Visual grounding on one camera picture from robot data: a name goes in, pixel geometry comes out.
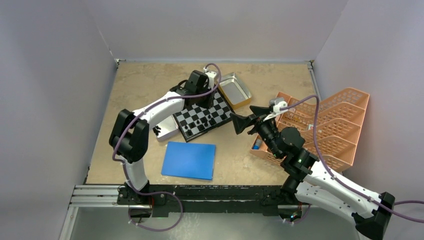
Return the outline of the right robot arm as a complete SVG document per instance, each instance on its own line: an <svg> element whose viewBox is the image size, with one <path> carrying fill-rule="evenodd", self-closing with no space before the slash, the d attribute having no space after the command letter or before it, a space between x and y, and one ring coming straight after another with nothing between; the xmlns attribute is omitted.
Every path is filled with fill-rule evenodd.
<svg viewBox="0 0 424 240"><path fill-rule="evenodd" d="M251 106L252 114L230 114L236 134L252 127L280 166L288 173L280 196L288 204L296 200L334 213L349 221L359 236L382 240L391 219L395 197L368 190L343 175L326 169L319 156L303 147L305 139L296 127L277 128L269 107Z"/></svg>

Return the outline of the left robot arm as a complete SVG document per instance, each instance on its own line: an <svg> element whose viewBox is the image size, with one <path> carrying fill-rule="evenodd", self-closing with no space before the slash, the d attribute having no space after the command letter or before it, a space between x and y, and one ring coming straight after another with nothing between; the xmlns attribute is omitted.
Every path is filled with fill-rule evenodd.
<svg viewBox="0 0 424 240"><path fill-rule="evenodd" d="M210 107L217 89L217 76L216 72L194 70L187 80L171 87L153 103L118 113L108 143L113 148L112 159L123 166L125 182L132 188L129 197L136 204L142 205L149 199L143 158L148 150L150 131L192 105Z"/></svg>

